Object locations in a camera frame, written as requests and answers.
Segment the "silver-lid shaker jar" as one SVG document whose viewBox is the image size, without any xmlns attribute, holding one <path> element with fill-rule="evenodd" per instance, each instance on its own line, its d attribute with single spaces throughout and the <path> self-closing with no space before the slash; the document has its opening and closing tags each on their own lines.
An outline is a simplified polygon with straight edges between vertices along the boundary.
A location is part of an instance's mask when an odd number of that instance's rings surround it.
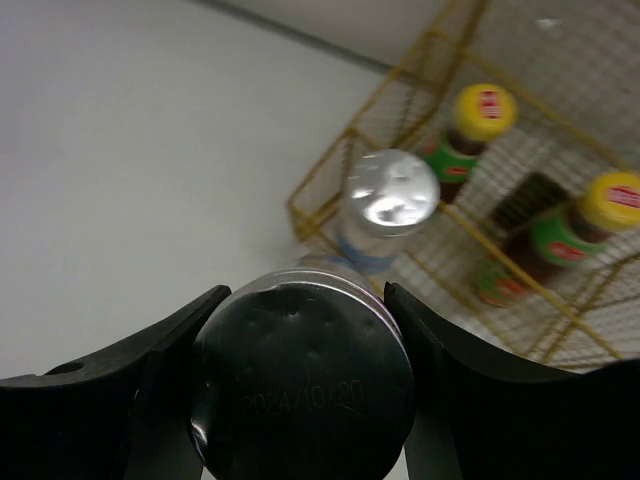
<svg viewBox="0 0 640 480">
<path fill-rule="evenodd" d="M 437 209 L 440 184 L 420 157 L 399 149 L 365 154 L 343 188 L 336 243 L 365 274 L 387 270 Z"/>
<path fill-rule="evenodd" d="M 190 373 L 190 433 L 217 479 L 382 479 L 414 424 L 399 327 L 331 254 L 224 299 L 195 338 Z"/>
</svg>

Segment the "sauce bottle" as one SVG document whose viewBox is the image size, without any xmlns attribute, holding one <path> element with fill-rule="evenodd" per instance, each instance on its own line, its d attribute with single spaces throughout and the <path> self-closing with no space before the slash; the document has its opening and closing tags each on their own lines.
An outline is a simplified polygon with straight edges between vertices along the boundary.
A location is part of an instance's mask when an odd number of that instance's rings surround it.
<svg viewBox="0 0 640 480">
<path fill-rule="evenodd" d="M 505 233 L 500 250 L 541 286 L 554 283 L 639 226 L 639 175 L 603 173 L 574 197 L 534 172 L 494 208 L 489 219 Z"/>
<path fill-rule="evenodd" d="M 421 150 L 439 182 L 442 202 L 455 200 L 479 158 L 516 119 L 514 97 L 498 85 L 473 84 L 459 92 L 449 123 Z"/>
</svg>

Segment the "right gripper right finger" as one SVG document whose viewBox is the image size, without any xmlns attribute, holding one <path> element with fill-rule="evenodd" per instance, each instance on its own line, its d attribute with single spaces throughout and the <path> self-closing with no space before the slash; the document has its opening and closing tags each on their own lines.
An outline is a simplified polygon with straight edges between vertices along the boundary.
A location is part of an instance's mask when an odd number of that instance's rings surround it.
<svg viewBox="0 0 640 480">
<path fill-rule="evenodd" d="M 637 360 L 568 372 L 480 339 L 397 283 L 385 286 L 384 303 L 416 382 L 411 478 L 638 477 Z"/>
</svg>

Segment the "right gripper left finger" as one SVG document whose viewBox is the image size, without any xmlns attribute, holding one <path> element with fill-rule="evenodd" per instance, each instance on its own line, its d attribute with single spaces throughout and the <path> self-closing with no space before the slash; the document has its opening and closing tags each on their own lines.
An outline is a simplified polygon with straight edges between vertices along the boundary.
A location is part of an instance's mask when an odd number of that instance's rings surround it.
<svg viewBox="0 0 640 480">
<path fill-rule="evenodd" d="M 43 375 L 2 379 L 2 478 L 200 478 L 189 357 L 230 293 L 216 286 L 101 350 Z"/>
</svg>

